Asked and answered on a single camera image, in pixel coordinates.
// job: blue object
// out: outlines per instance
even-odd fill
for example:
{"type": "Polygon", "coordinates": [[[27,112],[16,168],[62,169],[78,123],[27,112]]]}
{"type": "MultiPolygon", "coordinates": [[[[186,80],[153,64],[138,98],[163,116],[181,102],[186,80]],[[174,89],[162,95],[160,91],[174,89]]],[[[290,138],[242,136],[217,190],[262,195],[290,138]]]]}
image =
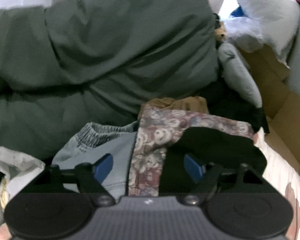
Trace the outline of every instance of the blue object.
{"type": "Polygon", "coordinates": [[[94,165],[93,177],[102,184],[113,168],[113,156],[110,153],[101,157],[94,165]]]}
{"type": "Polygon", "coordinates": [[[230,16],[232,17],[246,17],[246,15],[244,14],[241,5],[239,5],[239,7],[237,9],[235,9],[230,16]]]}
{"type": "Polygon", "coordinates": [[[205,166],[199,165],[198,161],[193,155],[187,154],[184,158],[183,165],[195,183],[198,183],[200,180],[202,180],[206,172],[206,168],[205,166]]]}

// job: blue gripper pad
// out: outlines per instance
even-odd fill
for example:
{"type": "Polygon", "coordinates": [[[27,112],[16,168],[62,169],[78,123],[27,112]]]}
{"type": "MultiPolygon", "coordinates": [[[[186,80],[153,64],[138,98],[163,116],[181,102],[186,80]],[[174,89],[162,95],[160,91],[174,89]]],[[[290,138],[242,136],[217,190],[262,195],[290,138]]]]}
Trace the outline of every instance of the blue gripper pad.
{"type": "Polygon", "coordinates": [[[206,172],[205,166],[199,165],[196,158],[191,154],[187,154],[185,156],[183,165],[185,170],[195,183],[198,183],[203,178],[206,172]]]}
{"type": "Polygon", "coordinates": [[[110,153],[105,154],[94,165],[93,177],[102,184],[113,168],[113,156],[110,153]]]}

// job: teddy bear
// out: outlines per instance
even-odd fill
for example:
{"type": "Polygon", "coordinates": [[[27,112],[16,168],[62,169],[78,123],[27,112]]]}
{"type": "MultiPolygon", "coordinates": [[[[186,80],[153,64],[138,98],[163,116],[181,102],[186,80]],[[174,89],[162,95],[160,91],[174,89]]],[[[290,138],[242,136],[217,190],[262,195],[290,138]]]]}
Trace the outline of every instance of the teddy bear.
{"type": "Polygon", "coordinates": [[[227,38],[227,31],[226,27],[223,21],[220,21],[220,17],[218,14],[214,13],[215,16],[215,36],[216,36],[216,47],[219,48],[219,46],[226,41],[227,38]]]}

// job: white logo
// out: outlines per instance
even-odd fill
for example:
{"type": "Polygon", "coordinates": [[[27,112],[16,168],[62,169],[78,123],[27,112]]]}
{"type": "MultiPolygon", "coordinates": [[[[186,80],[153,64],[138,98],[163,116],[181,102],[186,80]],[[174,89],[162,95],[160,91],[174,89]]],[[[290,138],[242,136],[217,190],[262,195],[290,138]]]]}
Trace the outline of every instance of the white logo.
{"type": "Polygon", "coordinates": [[[151,203],[153,203],[152,199],[148,199],[148,200],[145,201],[145,204],[147,204],[147,205],[150,205],[151,203]]]}

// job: black garment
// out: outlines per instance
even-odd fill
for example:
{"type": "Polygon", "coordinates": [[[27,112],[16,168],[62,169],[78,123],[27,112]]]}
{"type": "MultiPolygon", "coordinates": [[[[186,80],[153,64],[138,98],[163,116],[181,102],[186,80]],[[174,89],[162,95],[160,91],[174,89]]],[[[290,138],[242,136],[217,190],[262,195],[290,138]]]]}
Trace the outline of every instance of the black garment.
{"type": "Polygon", "coordinates": [[[195,187],[183,165],[188,153],[192,153],[202,164],[214,162],[228,169],[237,169],[241,163],[247,163],[259,174],[263,174],[267,165],[263,153],[251,139],[206,127],[191,127],[167,151],[159,195],[189,193],[195,187]]]}
{"type": "Polygon", "coordinates": [[[263,108],[256,108],[242,99],[222,78],[202,89],[199,95],[207,100],[210,114],[248,122],[255,132],[261,127],[265,133],[270,132],[263,108]]]}

